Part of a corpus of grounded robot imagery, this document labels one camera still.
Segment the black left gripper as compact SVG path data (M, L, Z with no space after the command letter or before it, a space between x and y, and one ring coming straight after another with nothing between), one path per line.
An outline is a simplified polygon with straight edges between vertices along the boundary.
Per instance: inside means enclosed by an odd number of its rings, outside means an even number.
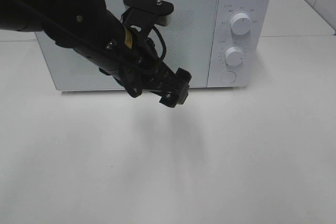
M159 102L169 108L182 105L188 97L192 75L178 68L174 73L164 62L149 33L155 25L166 27L174 5L163 0L123 0L126 11L121 22L107 22L105 52L108 62L104 71L112 75L128 93L150 91L161 97Z

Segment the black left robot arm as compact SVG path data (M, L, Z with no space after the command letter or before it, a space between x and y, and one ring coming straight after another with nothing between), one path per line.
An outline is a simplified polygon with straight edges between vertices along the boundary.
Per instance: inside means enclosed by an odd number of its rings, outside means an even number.
M126 10L116 18L105 0L1 0L1 29L42 31L57 46L74 50L113 77L131 97L146 90L170 108L183 104L192 76L181 68L173 72L149 36L166 25L173 4L123 2Z

